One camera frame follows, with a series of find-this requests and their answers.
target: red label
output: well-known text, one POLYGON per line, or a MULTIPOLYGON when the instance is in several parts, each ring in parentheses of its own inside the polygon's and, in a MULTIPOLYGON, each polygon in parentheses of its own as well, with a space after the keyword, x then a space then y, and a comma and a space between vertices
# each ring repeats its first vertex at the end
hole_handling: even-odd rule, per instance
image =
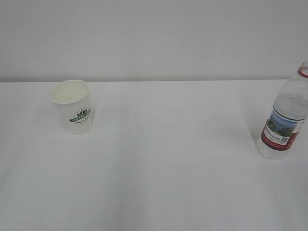
POLYGON ((270 148, 285 151, 291 148, 305 120, 292 120, 273 109, 263 128, 261 139, 270 148))
POLYGON ((270 147, 270 148, 272 148, 272 149, 275 149, 275 150, 278 150, 278 151, 285 151, 285 150, 288 150, 289 148, 291 148, 292 144, 293 144, 294 141, 295 141, 295 138, 296 138, 297 135, 298 135, 298 132, 297 132, 297 133, 293 133, 293 134, 290 136, 290 138, 289 138, 289 140, 288 140, 288 143, 287 143, 286 145, 281 145, 281 144, 276 144, 276 143, 270 141, 270 140, 265 136, 264 130, 265 130, 266 126, 267 126, 267 123, 266 123, 266 125, 265 125, 265 127, 264 127, 264 129, 263 129, 263 131, 262 131, 261 139, 262 139, 262 141, 263 141, 268 147, 270 147))

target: white tablecloth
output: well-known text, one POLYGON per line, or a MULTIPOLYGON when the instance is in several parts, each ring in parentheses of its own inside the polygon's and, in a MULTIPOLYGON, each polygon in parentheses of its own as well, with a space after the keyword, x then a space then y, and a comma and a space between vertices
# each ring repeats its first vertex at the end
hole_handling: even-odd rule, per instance
POLYGON ((307 126, 282 161, 254 144, 284 82, 89 83, 82 136, 56 83, 0 83, 0 230, 306 231, 307 126))

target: white paper cup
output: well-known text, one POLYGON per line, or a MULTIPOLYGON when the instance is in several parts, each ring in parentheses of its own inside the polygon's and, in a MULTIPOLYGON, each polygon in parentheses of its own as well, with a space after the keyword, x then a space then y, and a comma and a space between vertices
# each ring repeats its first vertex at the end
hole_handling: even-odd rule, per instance
POLYGON ((89 88, 81 80, 57 84, 51 91, 51 100, 60 113, 63 126, 72 134, 82 135, 92 126, 89 88))

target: water bottle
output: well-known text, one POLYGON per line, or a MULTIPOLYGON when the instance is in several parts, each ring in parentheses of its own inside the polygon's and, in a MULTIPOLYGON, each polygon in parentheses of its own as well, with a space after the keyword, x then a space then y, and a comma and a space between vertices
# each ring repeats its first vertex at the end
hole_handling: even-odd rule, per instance
POLYGON ((258 151, 273 160, 284 158, 308 117, 308 62, 280 89, 261 137, 258 151))

